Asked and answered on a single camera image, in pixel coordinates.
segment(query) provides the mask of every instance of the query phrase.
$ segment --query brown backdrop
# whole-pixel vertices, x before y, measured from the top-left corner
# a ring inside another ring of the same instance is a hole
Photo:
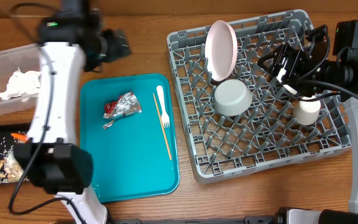
[[[0,17],[19,2],[39,2],[59,6],[60,0],[0,0]],[[105,16],[198,15],[271,13],[290,9],[307,12],[358,12],[358,0],[92,0]],[[44,16],[40,9],[22,9],[23,16]]]

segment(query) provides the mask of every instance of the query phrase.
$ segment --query clear plastic bin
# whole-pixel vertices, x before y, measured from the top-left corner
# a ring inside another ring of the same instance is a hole
[[[0,51],[0,93],[6,91],[9,78],[17,69],[39,71],[39,51],[35,44]],[[38,94],[3,101],[0,98],[0,115],[29,109],[35,106]]]

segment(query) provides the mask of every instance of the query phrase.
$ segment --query chopstick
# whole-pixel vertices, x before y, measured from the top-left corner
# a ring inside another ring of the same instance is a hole
[[[165,135],[164,126],[162,125],[162,120],[161,120],[161,115],[160,115],[160,109],[158,108],[157,100],[155,99],[154,93],[153,93],[153,97],[154,97],[155,107],[156,107],[156,109],[157,109],[158,118],[160,119],[162,134],[164,135],[165,144],[167,145],[169,160],[172,160],[171,151],[169,150],[169,144],[168,144],[168,141],[167,141],[167,136]]]

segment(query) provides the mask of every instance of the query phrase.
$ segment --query gray dish rack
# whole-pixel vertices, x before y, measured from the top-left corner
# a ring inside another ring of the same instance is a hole
[[[296,99],[257,66],[261,56],[283,42],[303,50],[305,30],[313,28],[307,13],[279,12],[229,24],[238,43],[236,67],[229,78],[243,81],[253,93],[250,108],[237,116],[221,116],[214,110],[217,84],[211,80],[204,56],[211,26],[167,37],[173,84],[197,182],[208,184],[348,150],[350,131],[338,96],[321,100],[315,124],[300,125],[291,115]]]

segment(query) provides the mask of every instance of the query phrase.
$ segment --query wooden surface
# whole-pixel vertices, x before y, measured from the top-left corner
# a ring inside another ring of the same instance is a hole
[[[263,13],[303,9],[308,12],[358,12],[358,0],[89,0],[94,6],[100,2],[105,16],[128,15],[200,15]],[[0,17],[24,0],[0,0]],[[58,7],[60,0],[26,0]],[[23,8],[21,15],[48,15],[33,7]]]
[[[173,31],[210,25],[218,19],[233,21],[253,16],[259,15],[106,18],[107,27],[124,30],[133,54],[105,65],[101,74],[83,74],[81,85],[88,80],[107,77],[145,73],[165,75],[171,84],[180,163],[180,184],[174,193],[109,203],[106,206],[114,218],[241,218],[246,215],[273,214],[281,206],[347,210],[352,180],[350,151],[330,159],[270,169],[209,185],[200,185],[193,177],[178,103],[172,88],[166,37]],[[358,19],[358,13],[310,13],[310,17],[314,26],[327,24],[333,40],[336,23]],[[37,19],[26,19],[24,22],[29,29],[33,29],[38,23]],[[13,28],[11,22],[0,19],[0,50],[25,44],[29,42]],[[0,124],[29,122],[32,113],[33,110],[28,110],[0,116]],[[0,223],[53,223],[56,220],[70,219],[69,213],[60,203],[51,204],[22,217],[10,215],[7,205],[13,188],[14,185],[0,185]],[[15,208],[24,210],[50,198],[52,196],[45,194],[42,189],[26,183],[19,192]]]

